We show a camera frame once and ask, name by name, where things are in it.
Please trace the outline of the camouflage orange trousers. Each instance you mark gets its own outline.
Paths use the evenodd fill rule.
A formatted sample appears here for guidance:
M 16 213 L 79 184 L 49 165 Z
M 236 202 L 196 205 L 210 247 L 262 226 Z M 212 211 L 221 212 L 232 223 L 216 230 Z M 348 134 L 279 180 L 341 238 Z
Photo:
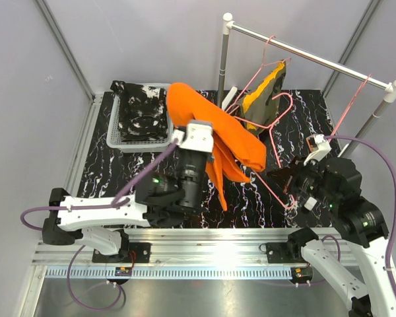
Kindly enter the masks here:
M 263 126 L 274 122 L 279 112 L 280 99 L 273 99 L 282 92 L 282 85 L 286 77 L 286 63 L 280 62 L 259 86 L 240 99 L 240 118 L 245 128 L 254 135 L 263 131 Z

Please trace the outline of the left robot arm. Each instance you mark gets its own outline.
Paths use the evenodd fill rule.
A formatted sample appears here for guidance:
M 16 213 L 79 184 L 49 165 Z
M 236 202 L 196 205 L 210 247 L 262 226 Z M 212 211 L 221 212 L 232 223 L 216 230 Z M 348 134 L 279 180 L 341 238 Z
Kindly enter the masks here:
M 150 171 L 133 186 L 134 193 L 118 199 L 81 198 L 62 188 L 53 189 L 50 214 L 42 226 L 42 240 L 54 246 L 85 245 L 115 262 L 132 253 L 129 236 L 112 225 L 175 227 L 186 216 L 201 212 L 205 167 L 214 160 L 210 153 L 179 149 L 174 176 Z

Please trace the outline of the black white patterned trousers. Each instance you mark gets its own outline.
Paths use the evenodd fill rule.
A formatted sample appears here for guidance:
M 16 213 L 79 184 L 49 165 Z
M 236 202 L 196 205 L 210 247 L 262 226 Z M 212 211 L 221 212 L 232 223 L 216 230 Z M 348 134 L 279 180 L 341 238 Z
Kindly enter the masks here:
M 123 142 L 167 138 L 165 88 L 113 81 L 110 89 L 119 97 L 117 130 Z

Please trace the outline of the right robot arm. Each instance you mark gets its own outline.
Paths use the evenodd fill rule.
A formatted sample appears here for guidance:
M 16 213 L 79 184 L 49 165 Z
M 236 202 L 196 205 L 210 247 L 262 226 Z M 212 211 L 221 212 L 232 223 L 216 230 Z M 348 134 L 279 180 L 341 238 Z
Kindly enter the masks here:
M 346 305 L 349 316 L 396 316 L 396 273 L 386 250 L 391 241 L 382 212 L 361 194 L 362 175 L 347 159 L 305 163 L 295 157 L 268 172 L 286 194 L 304 195 L 328 208 L 331 222 L 353 253 L 359 280 L 326 249 L 312 229 L 288 236 L 287 256 L 315 268 Z

